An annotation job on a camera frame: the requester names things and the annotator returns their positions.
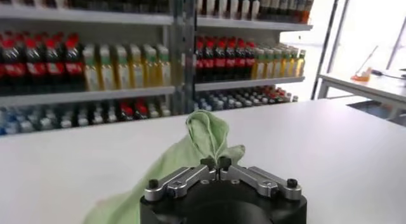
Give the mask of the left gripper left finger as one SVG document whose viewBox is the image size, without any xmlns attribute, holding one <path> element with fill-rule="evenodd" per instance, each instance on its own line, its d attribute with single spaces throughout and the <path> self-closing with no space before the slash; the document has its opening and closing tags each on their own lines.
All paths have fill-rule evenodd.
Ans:
<svg viewBox="0 0 406 224">
<path fill-rule="evenodd" d="M 216 179 L 216 164 L 213 158 L 200 160 L 195 167 L 180 167 L 160 180 L 151 179 L 144 191 L 144 199 L 157 202 L 169 196 L 175 199 L 186 196 L 188 190 L 201 180 Z"/>
</svg>

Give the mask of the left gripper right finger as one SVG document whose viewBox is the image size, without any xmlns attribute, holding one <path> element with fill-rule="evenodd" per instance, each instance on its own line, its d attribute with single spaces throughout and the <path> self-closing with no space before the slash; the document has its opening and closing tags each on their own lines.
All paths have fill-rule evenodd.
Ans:
<svg viewBox="0 0 406 224">
<path fill-rule="evenodd" d="M 256 166 L 245 168 L 232 164 L 228 157 L 220 157 L 218 162 L 221 180 L 242 181 L 255 189 L 259 195 L 271 199 L 281 195 L 287 200 L 298 201 L 302 197 L 301 185 L 294 178 L 285 180 Z"/>
</svg>

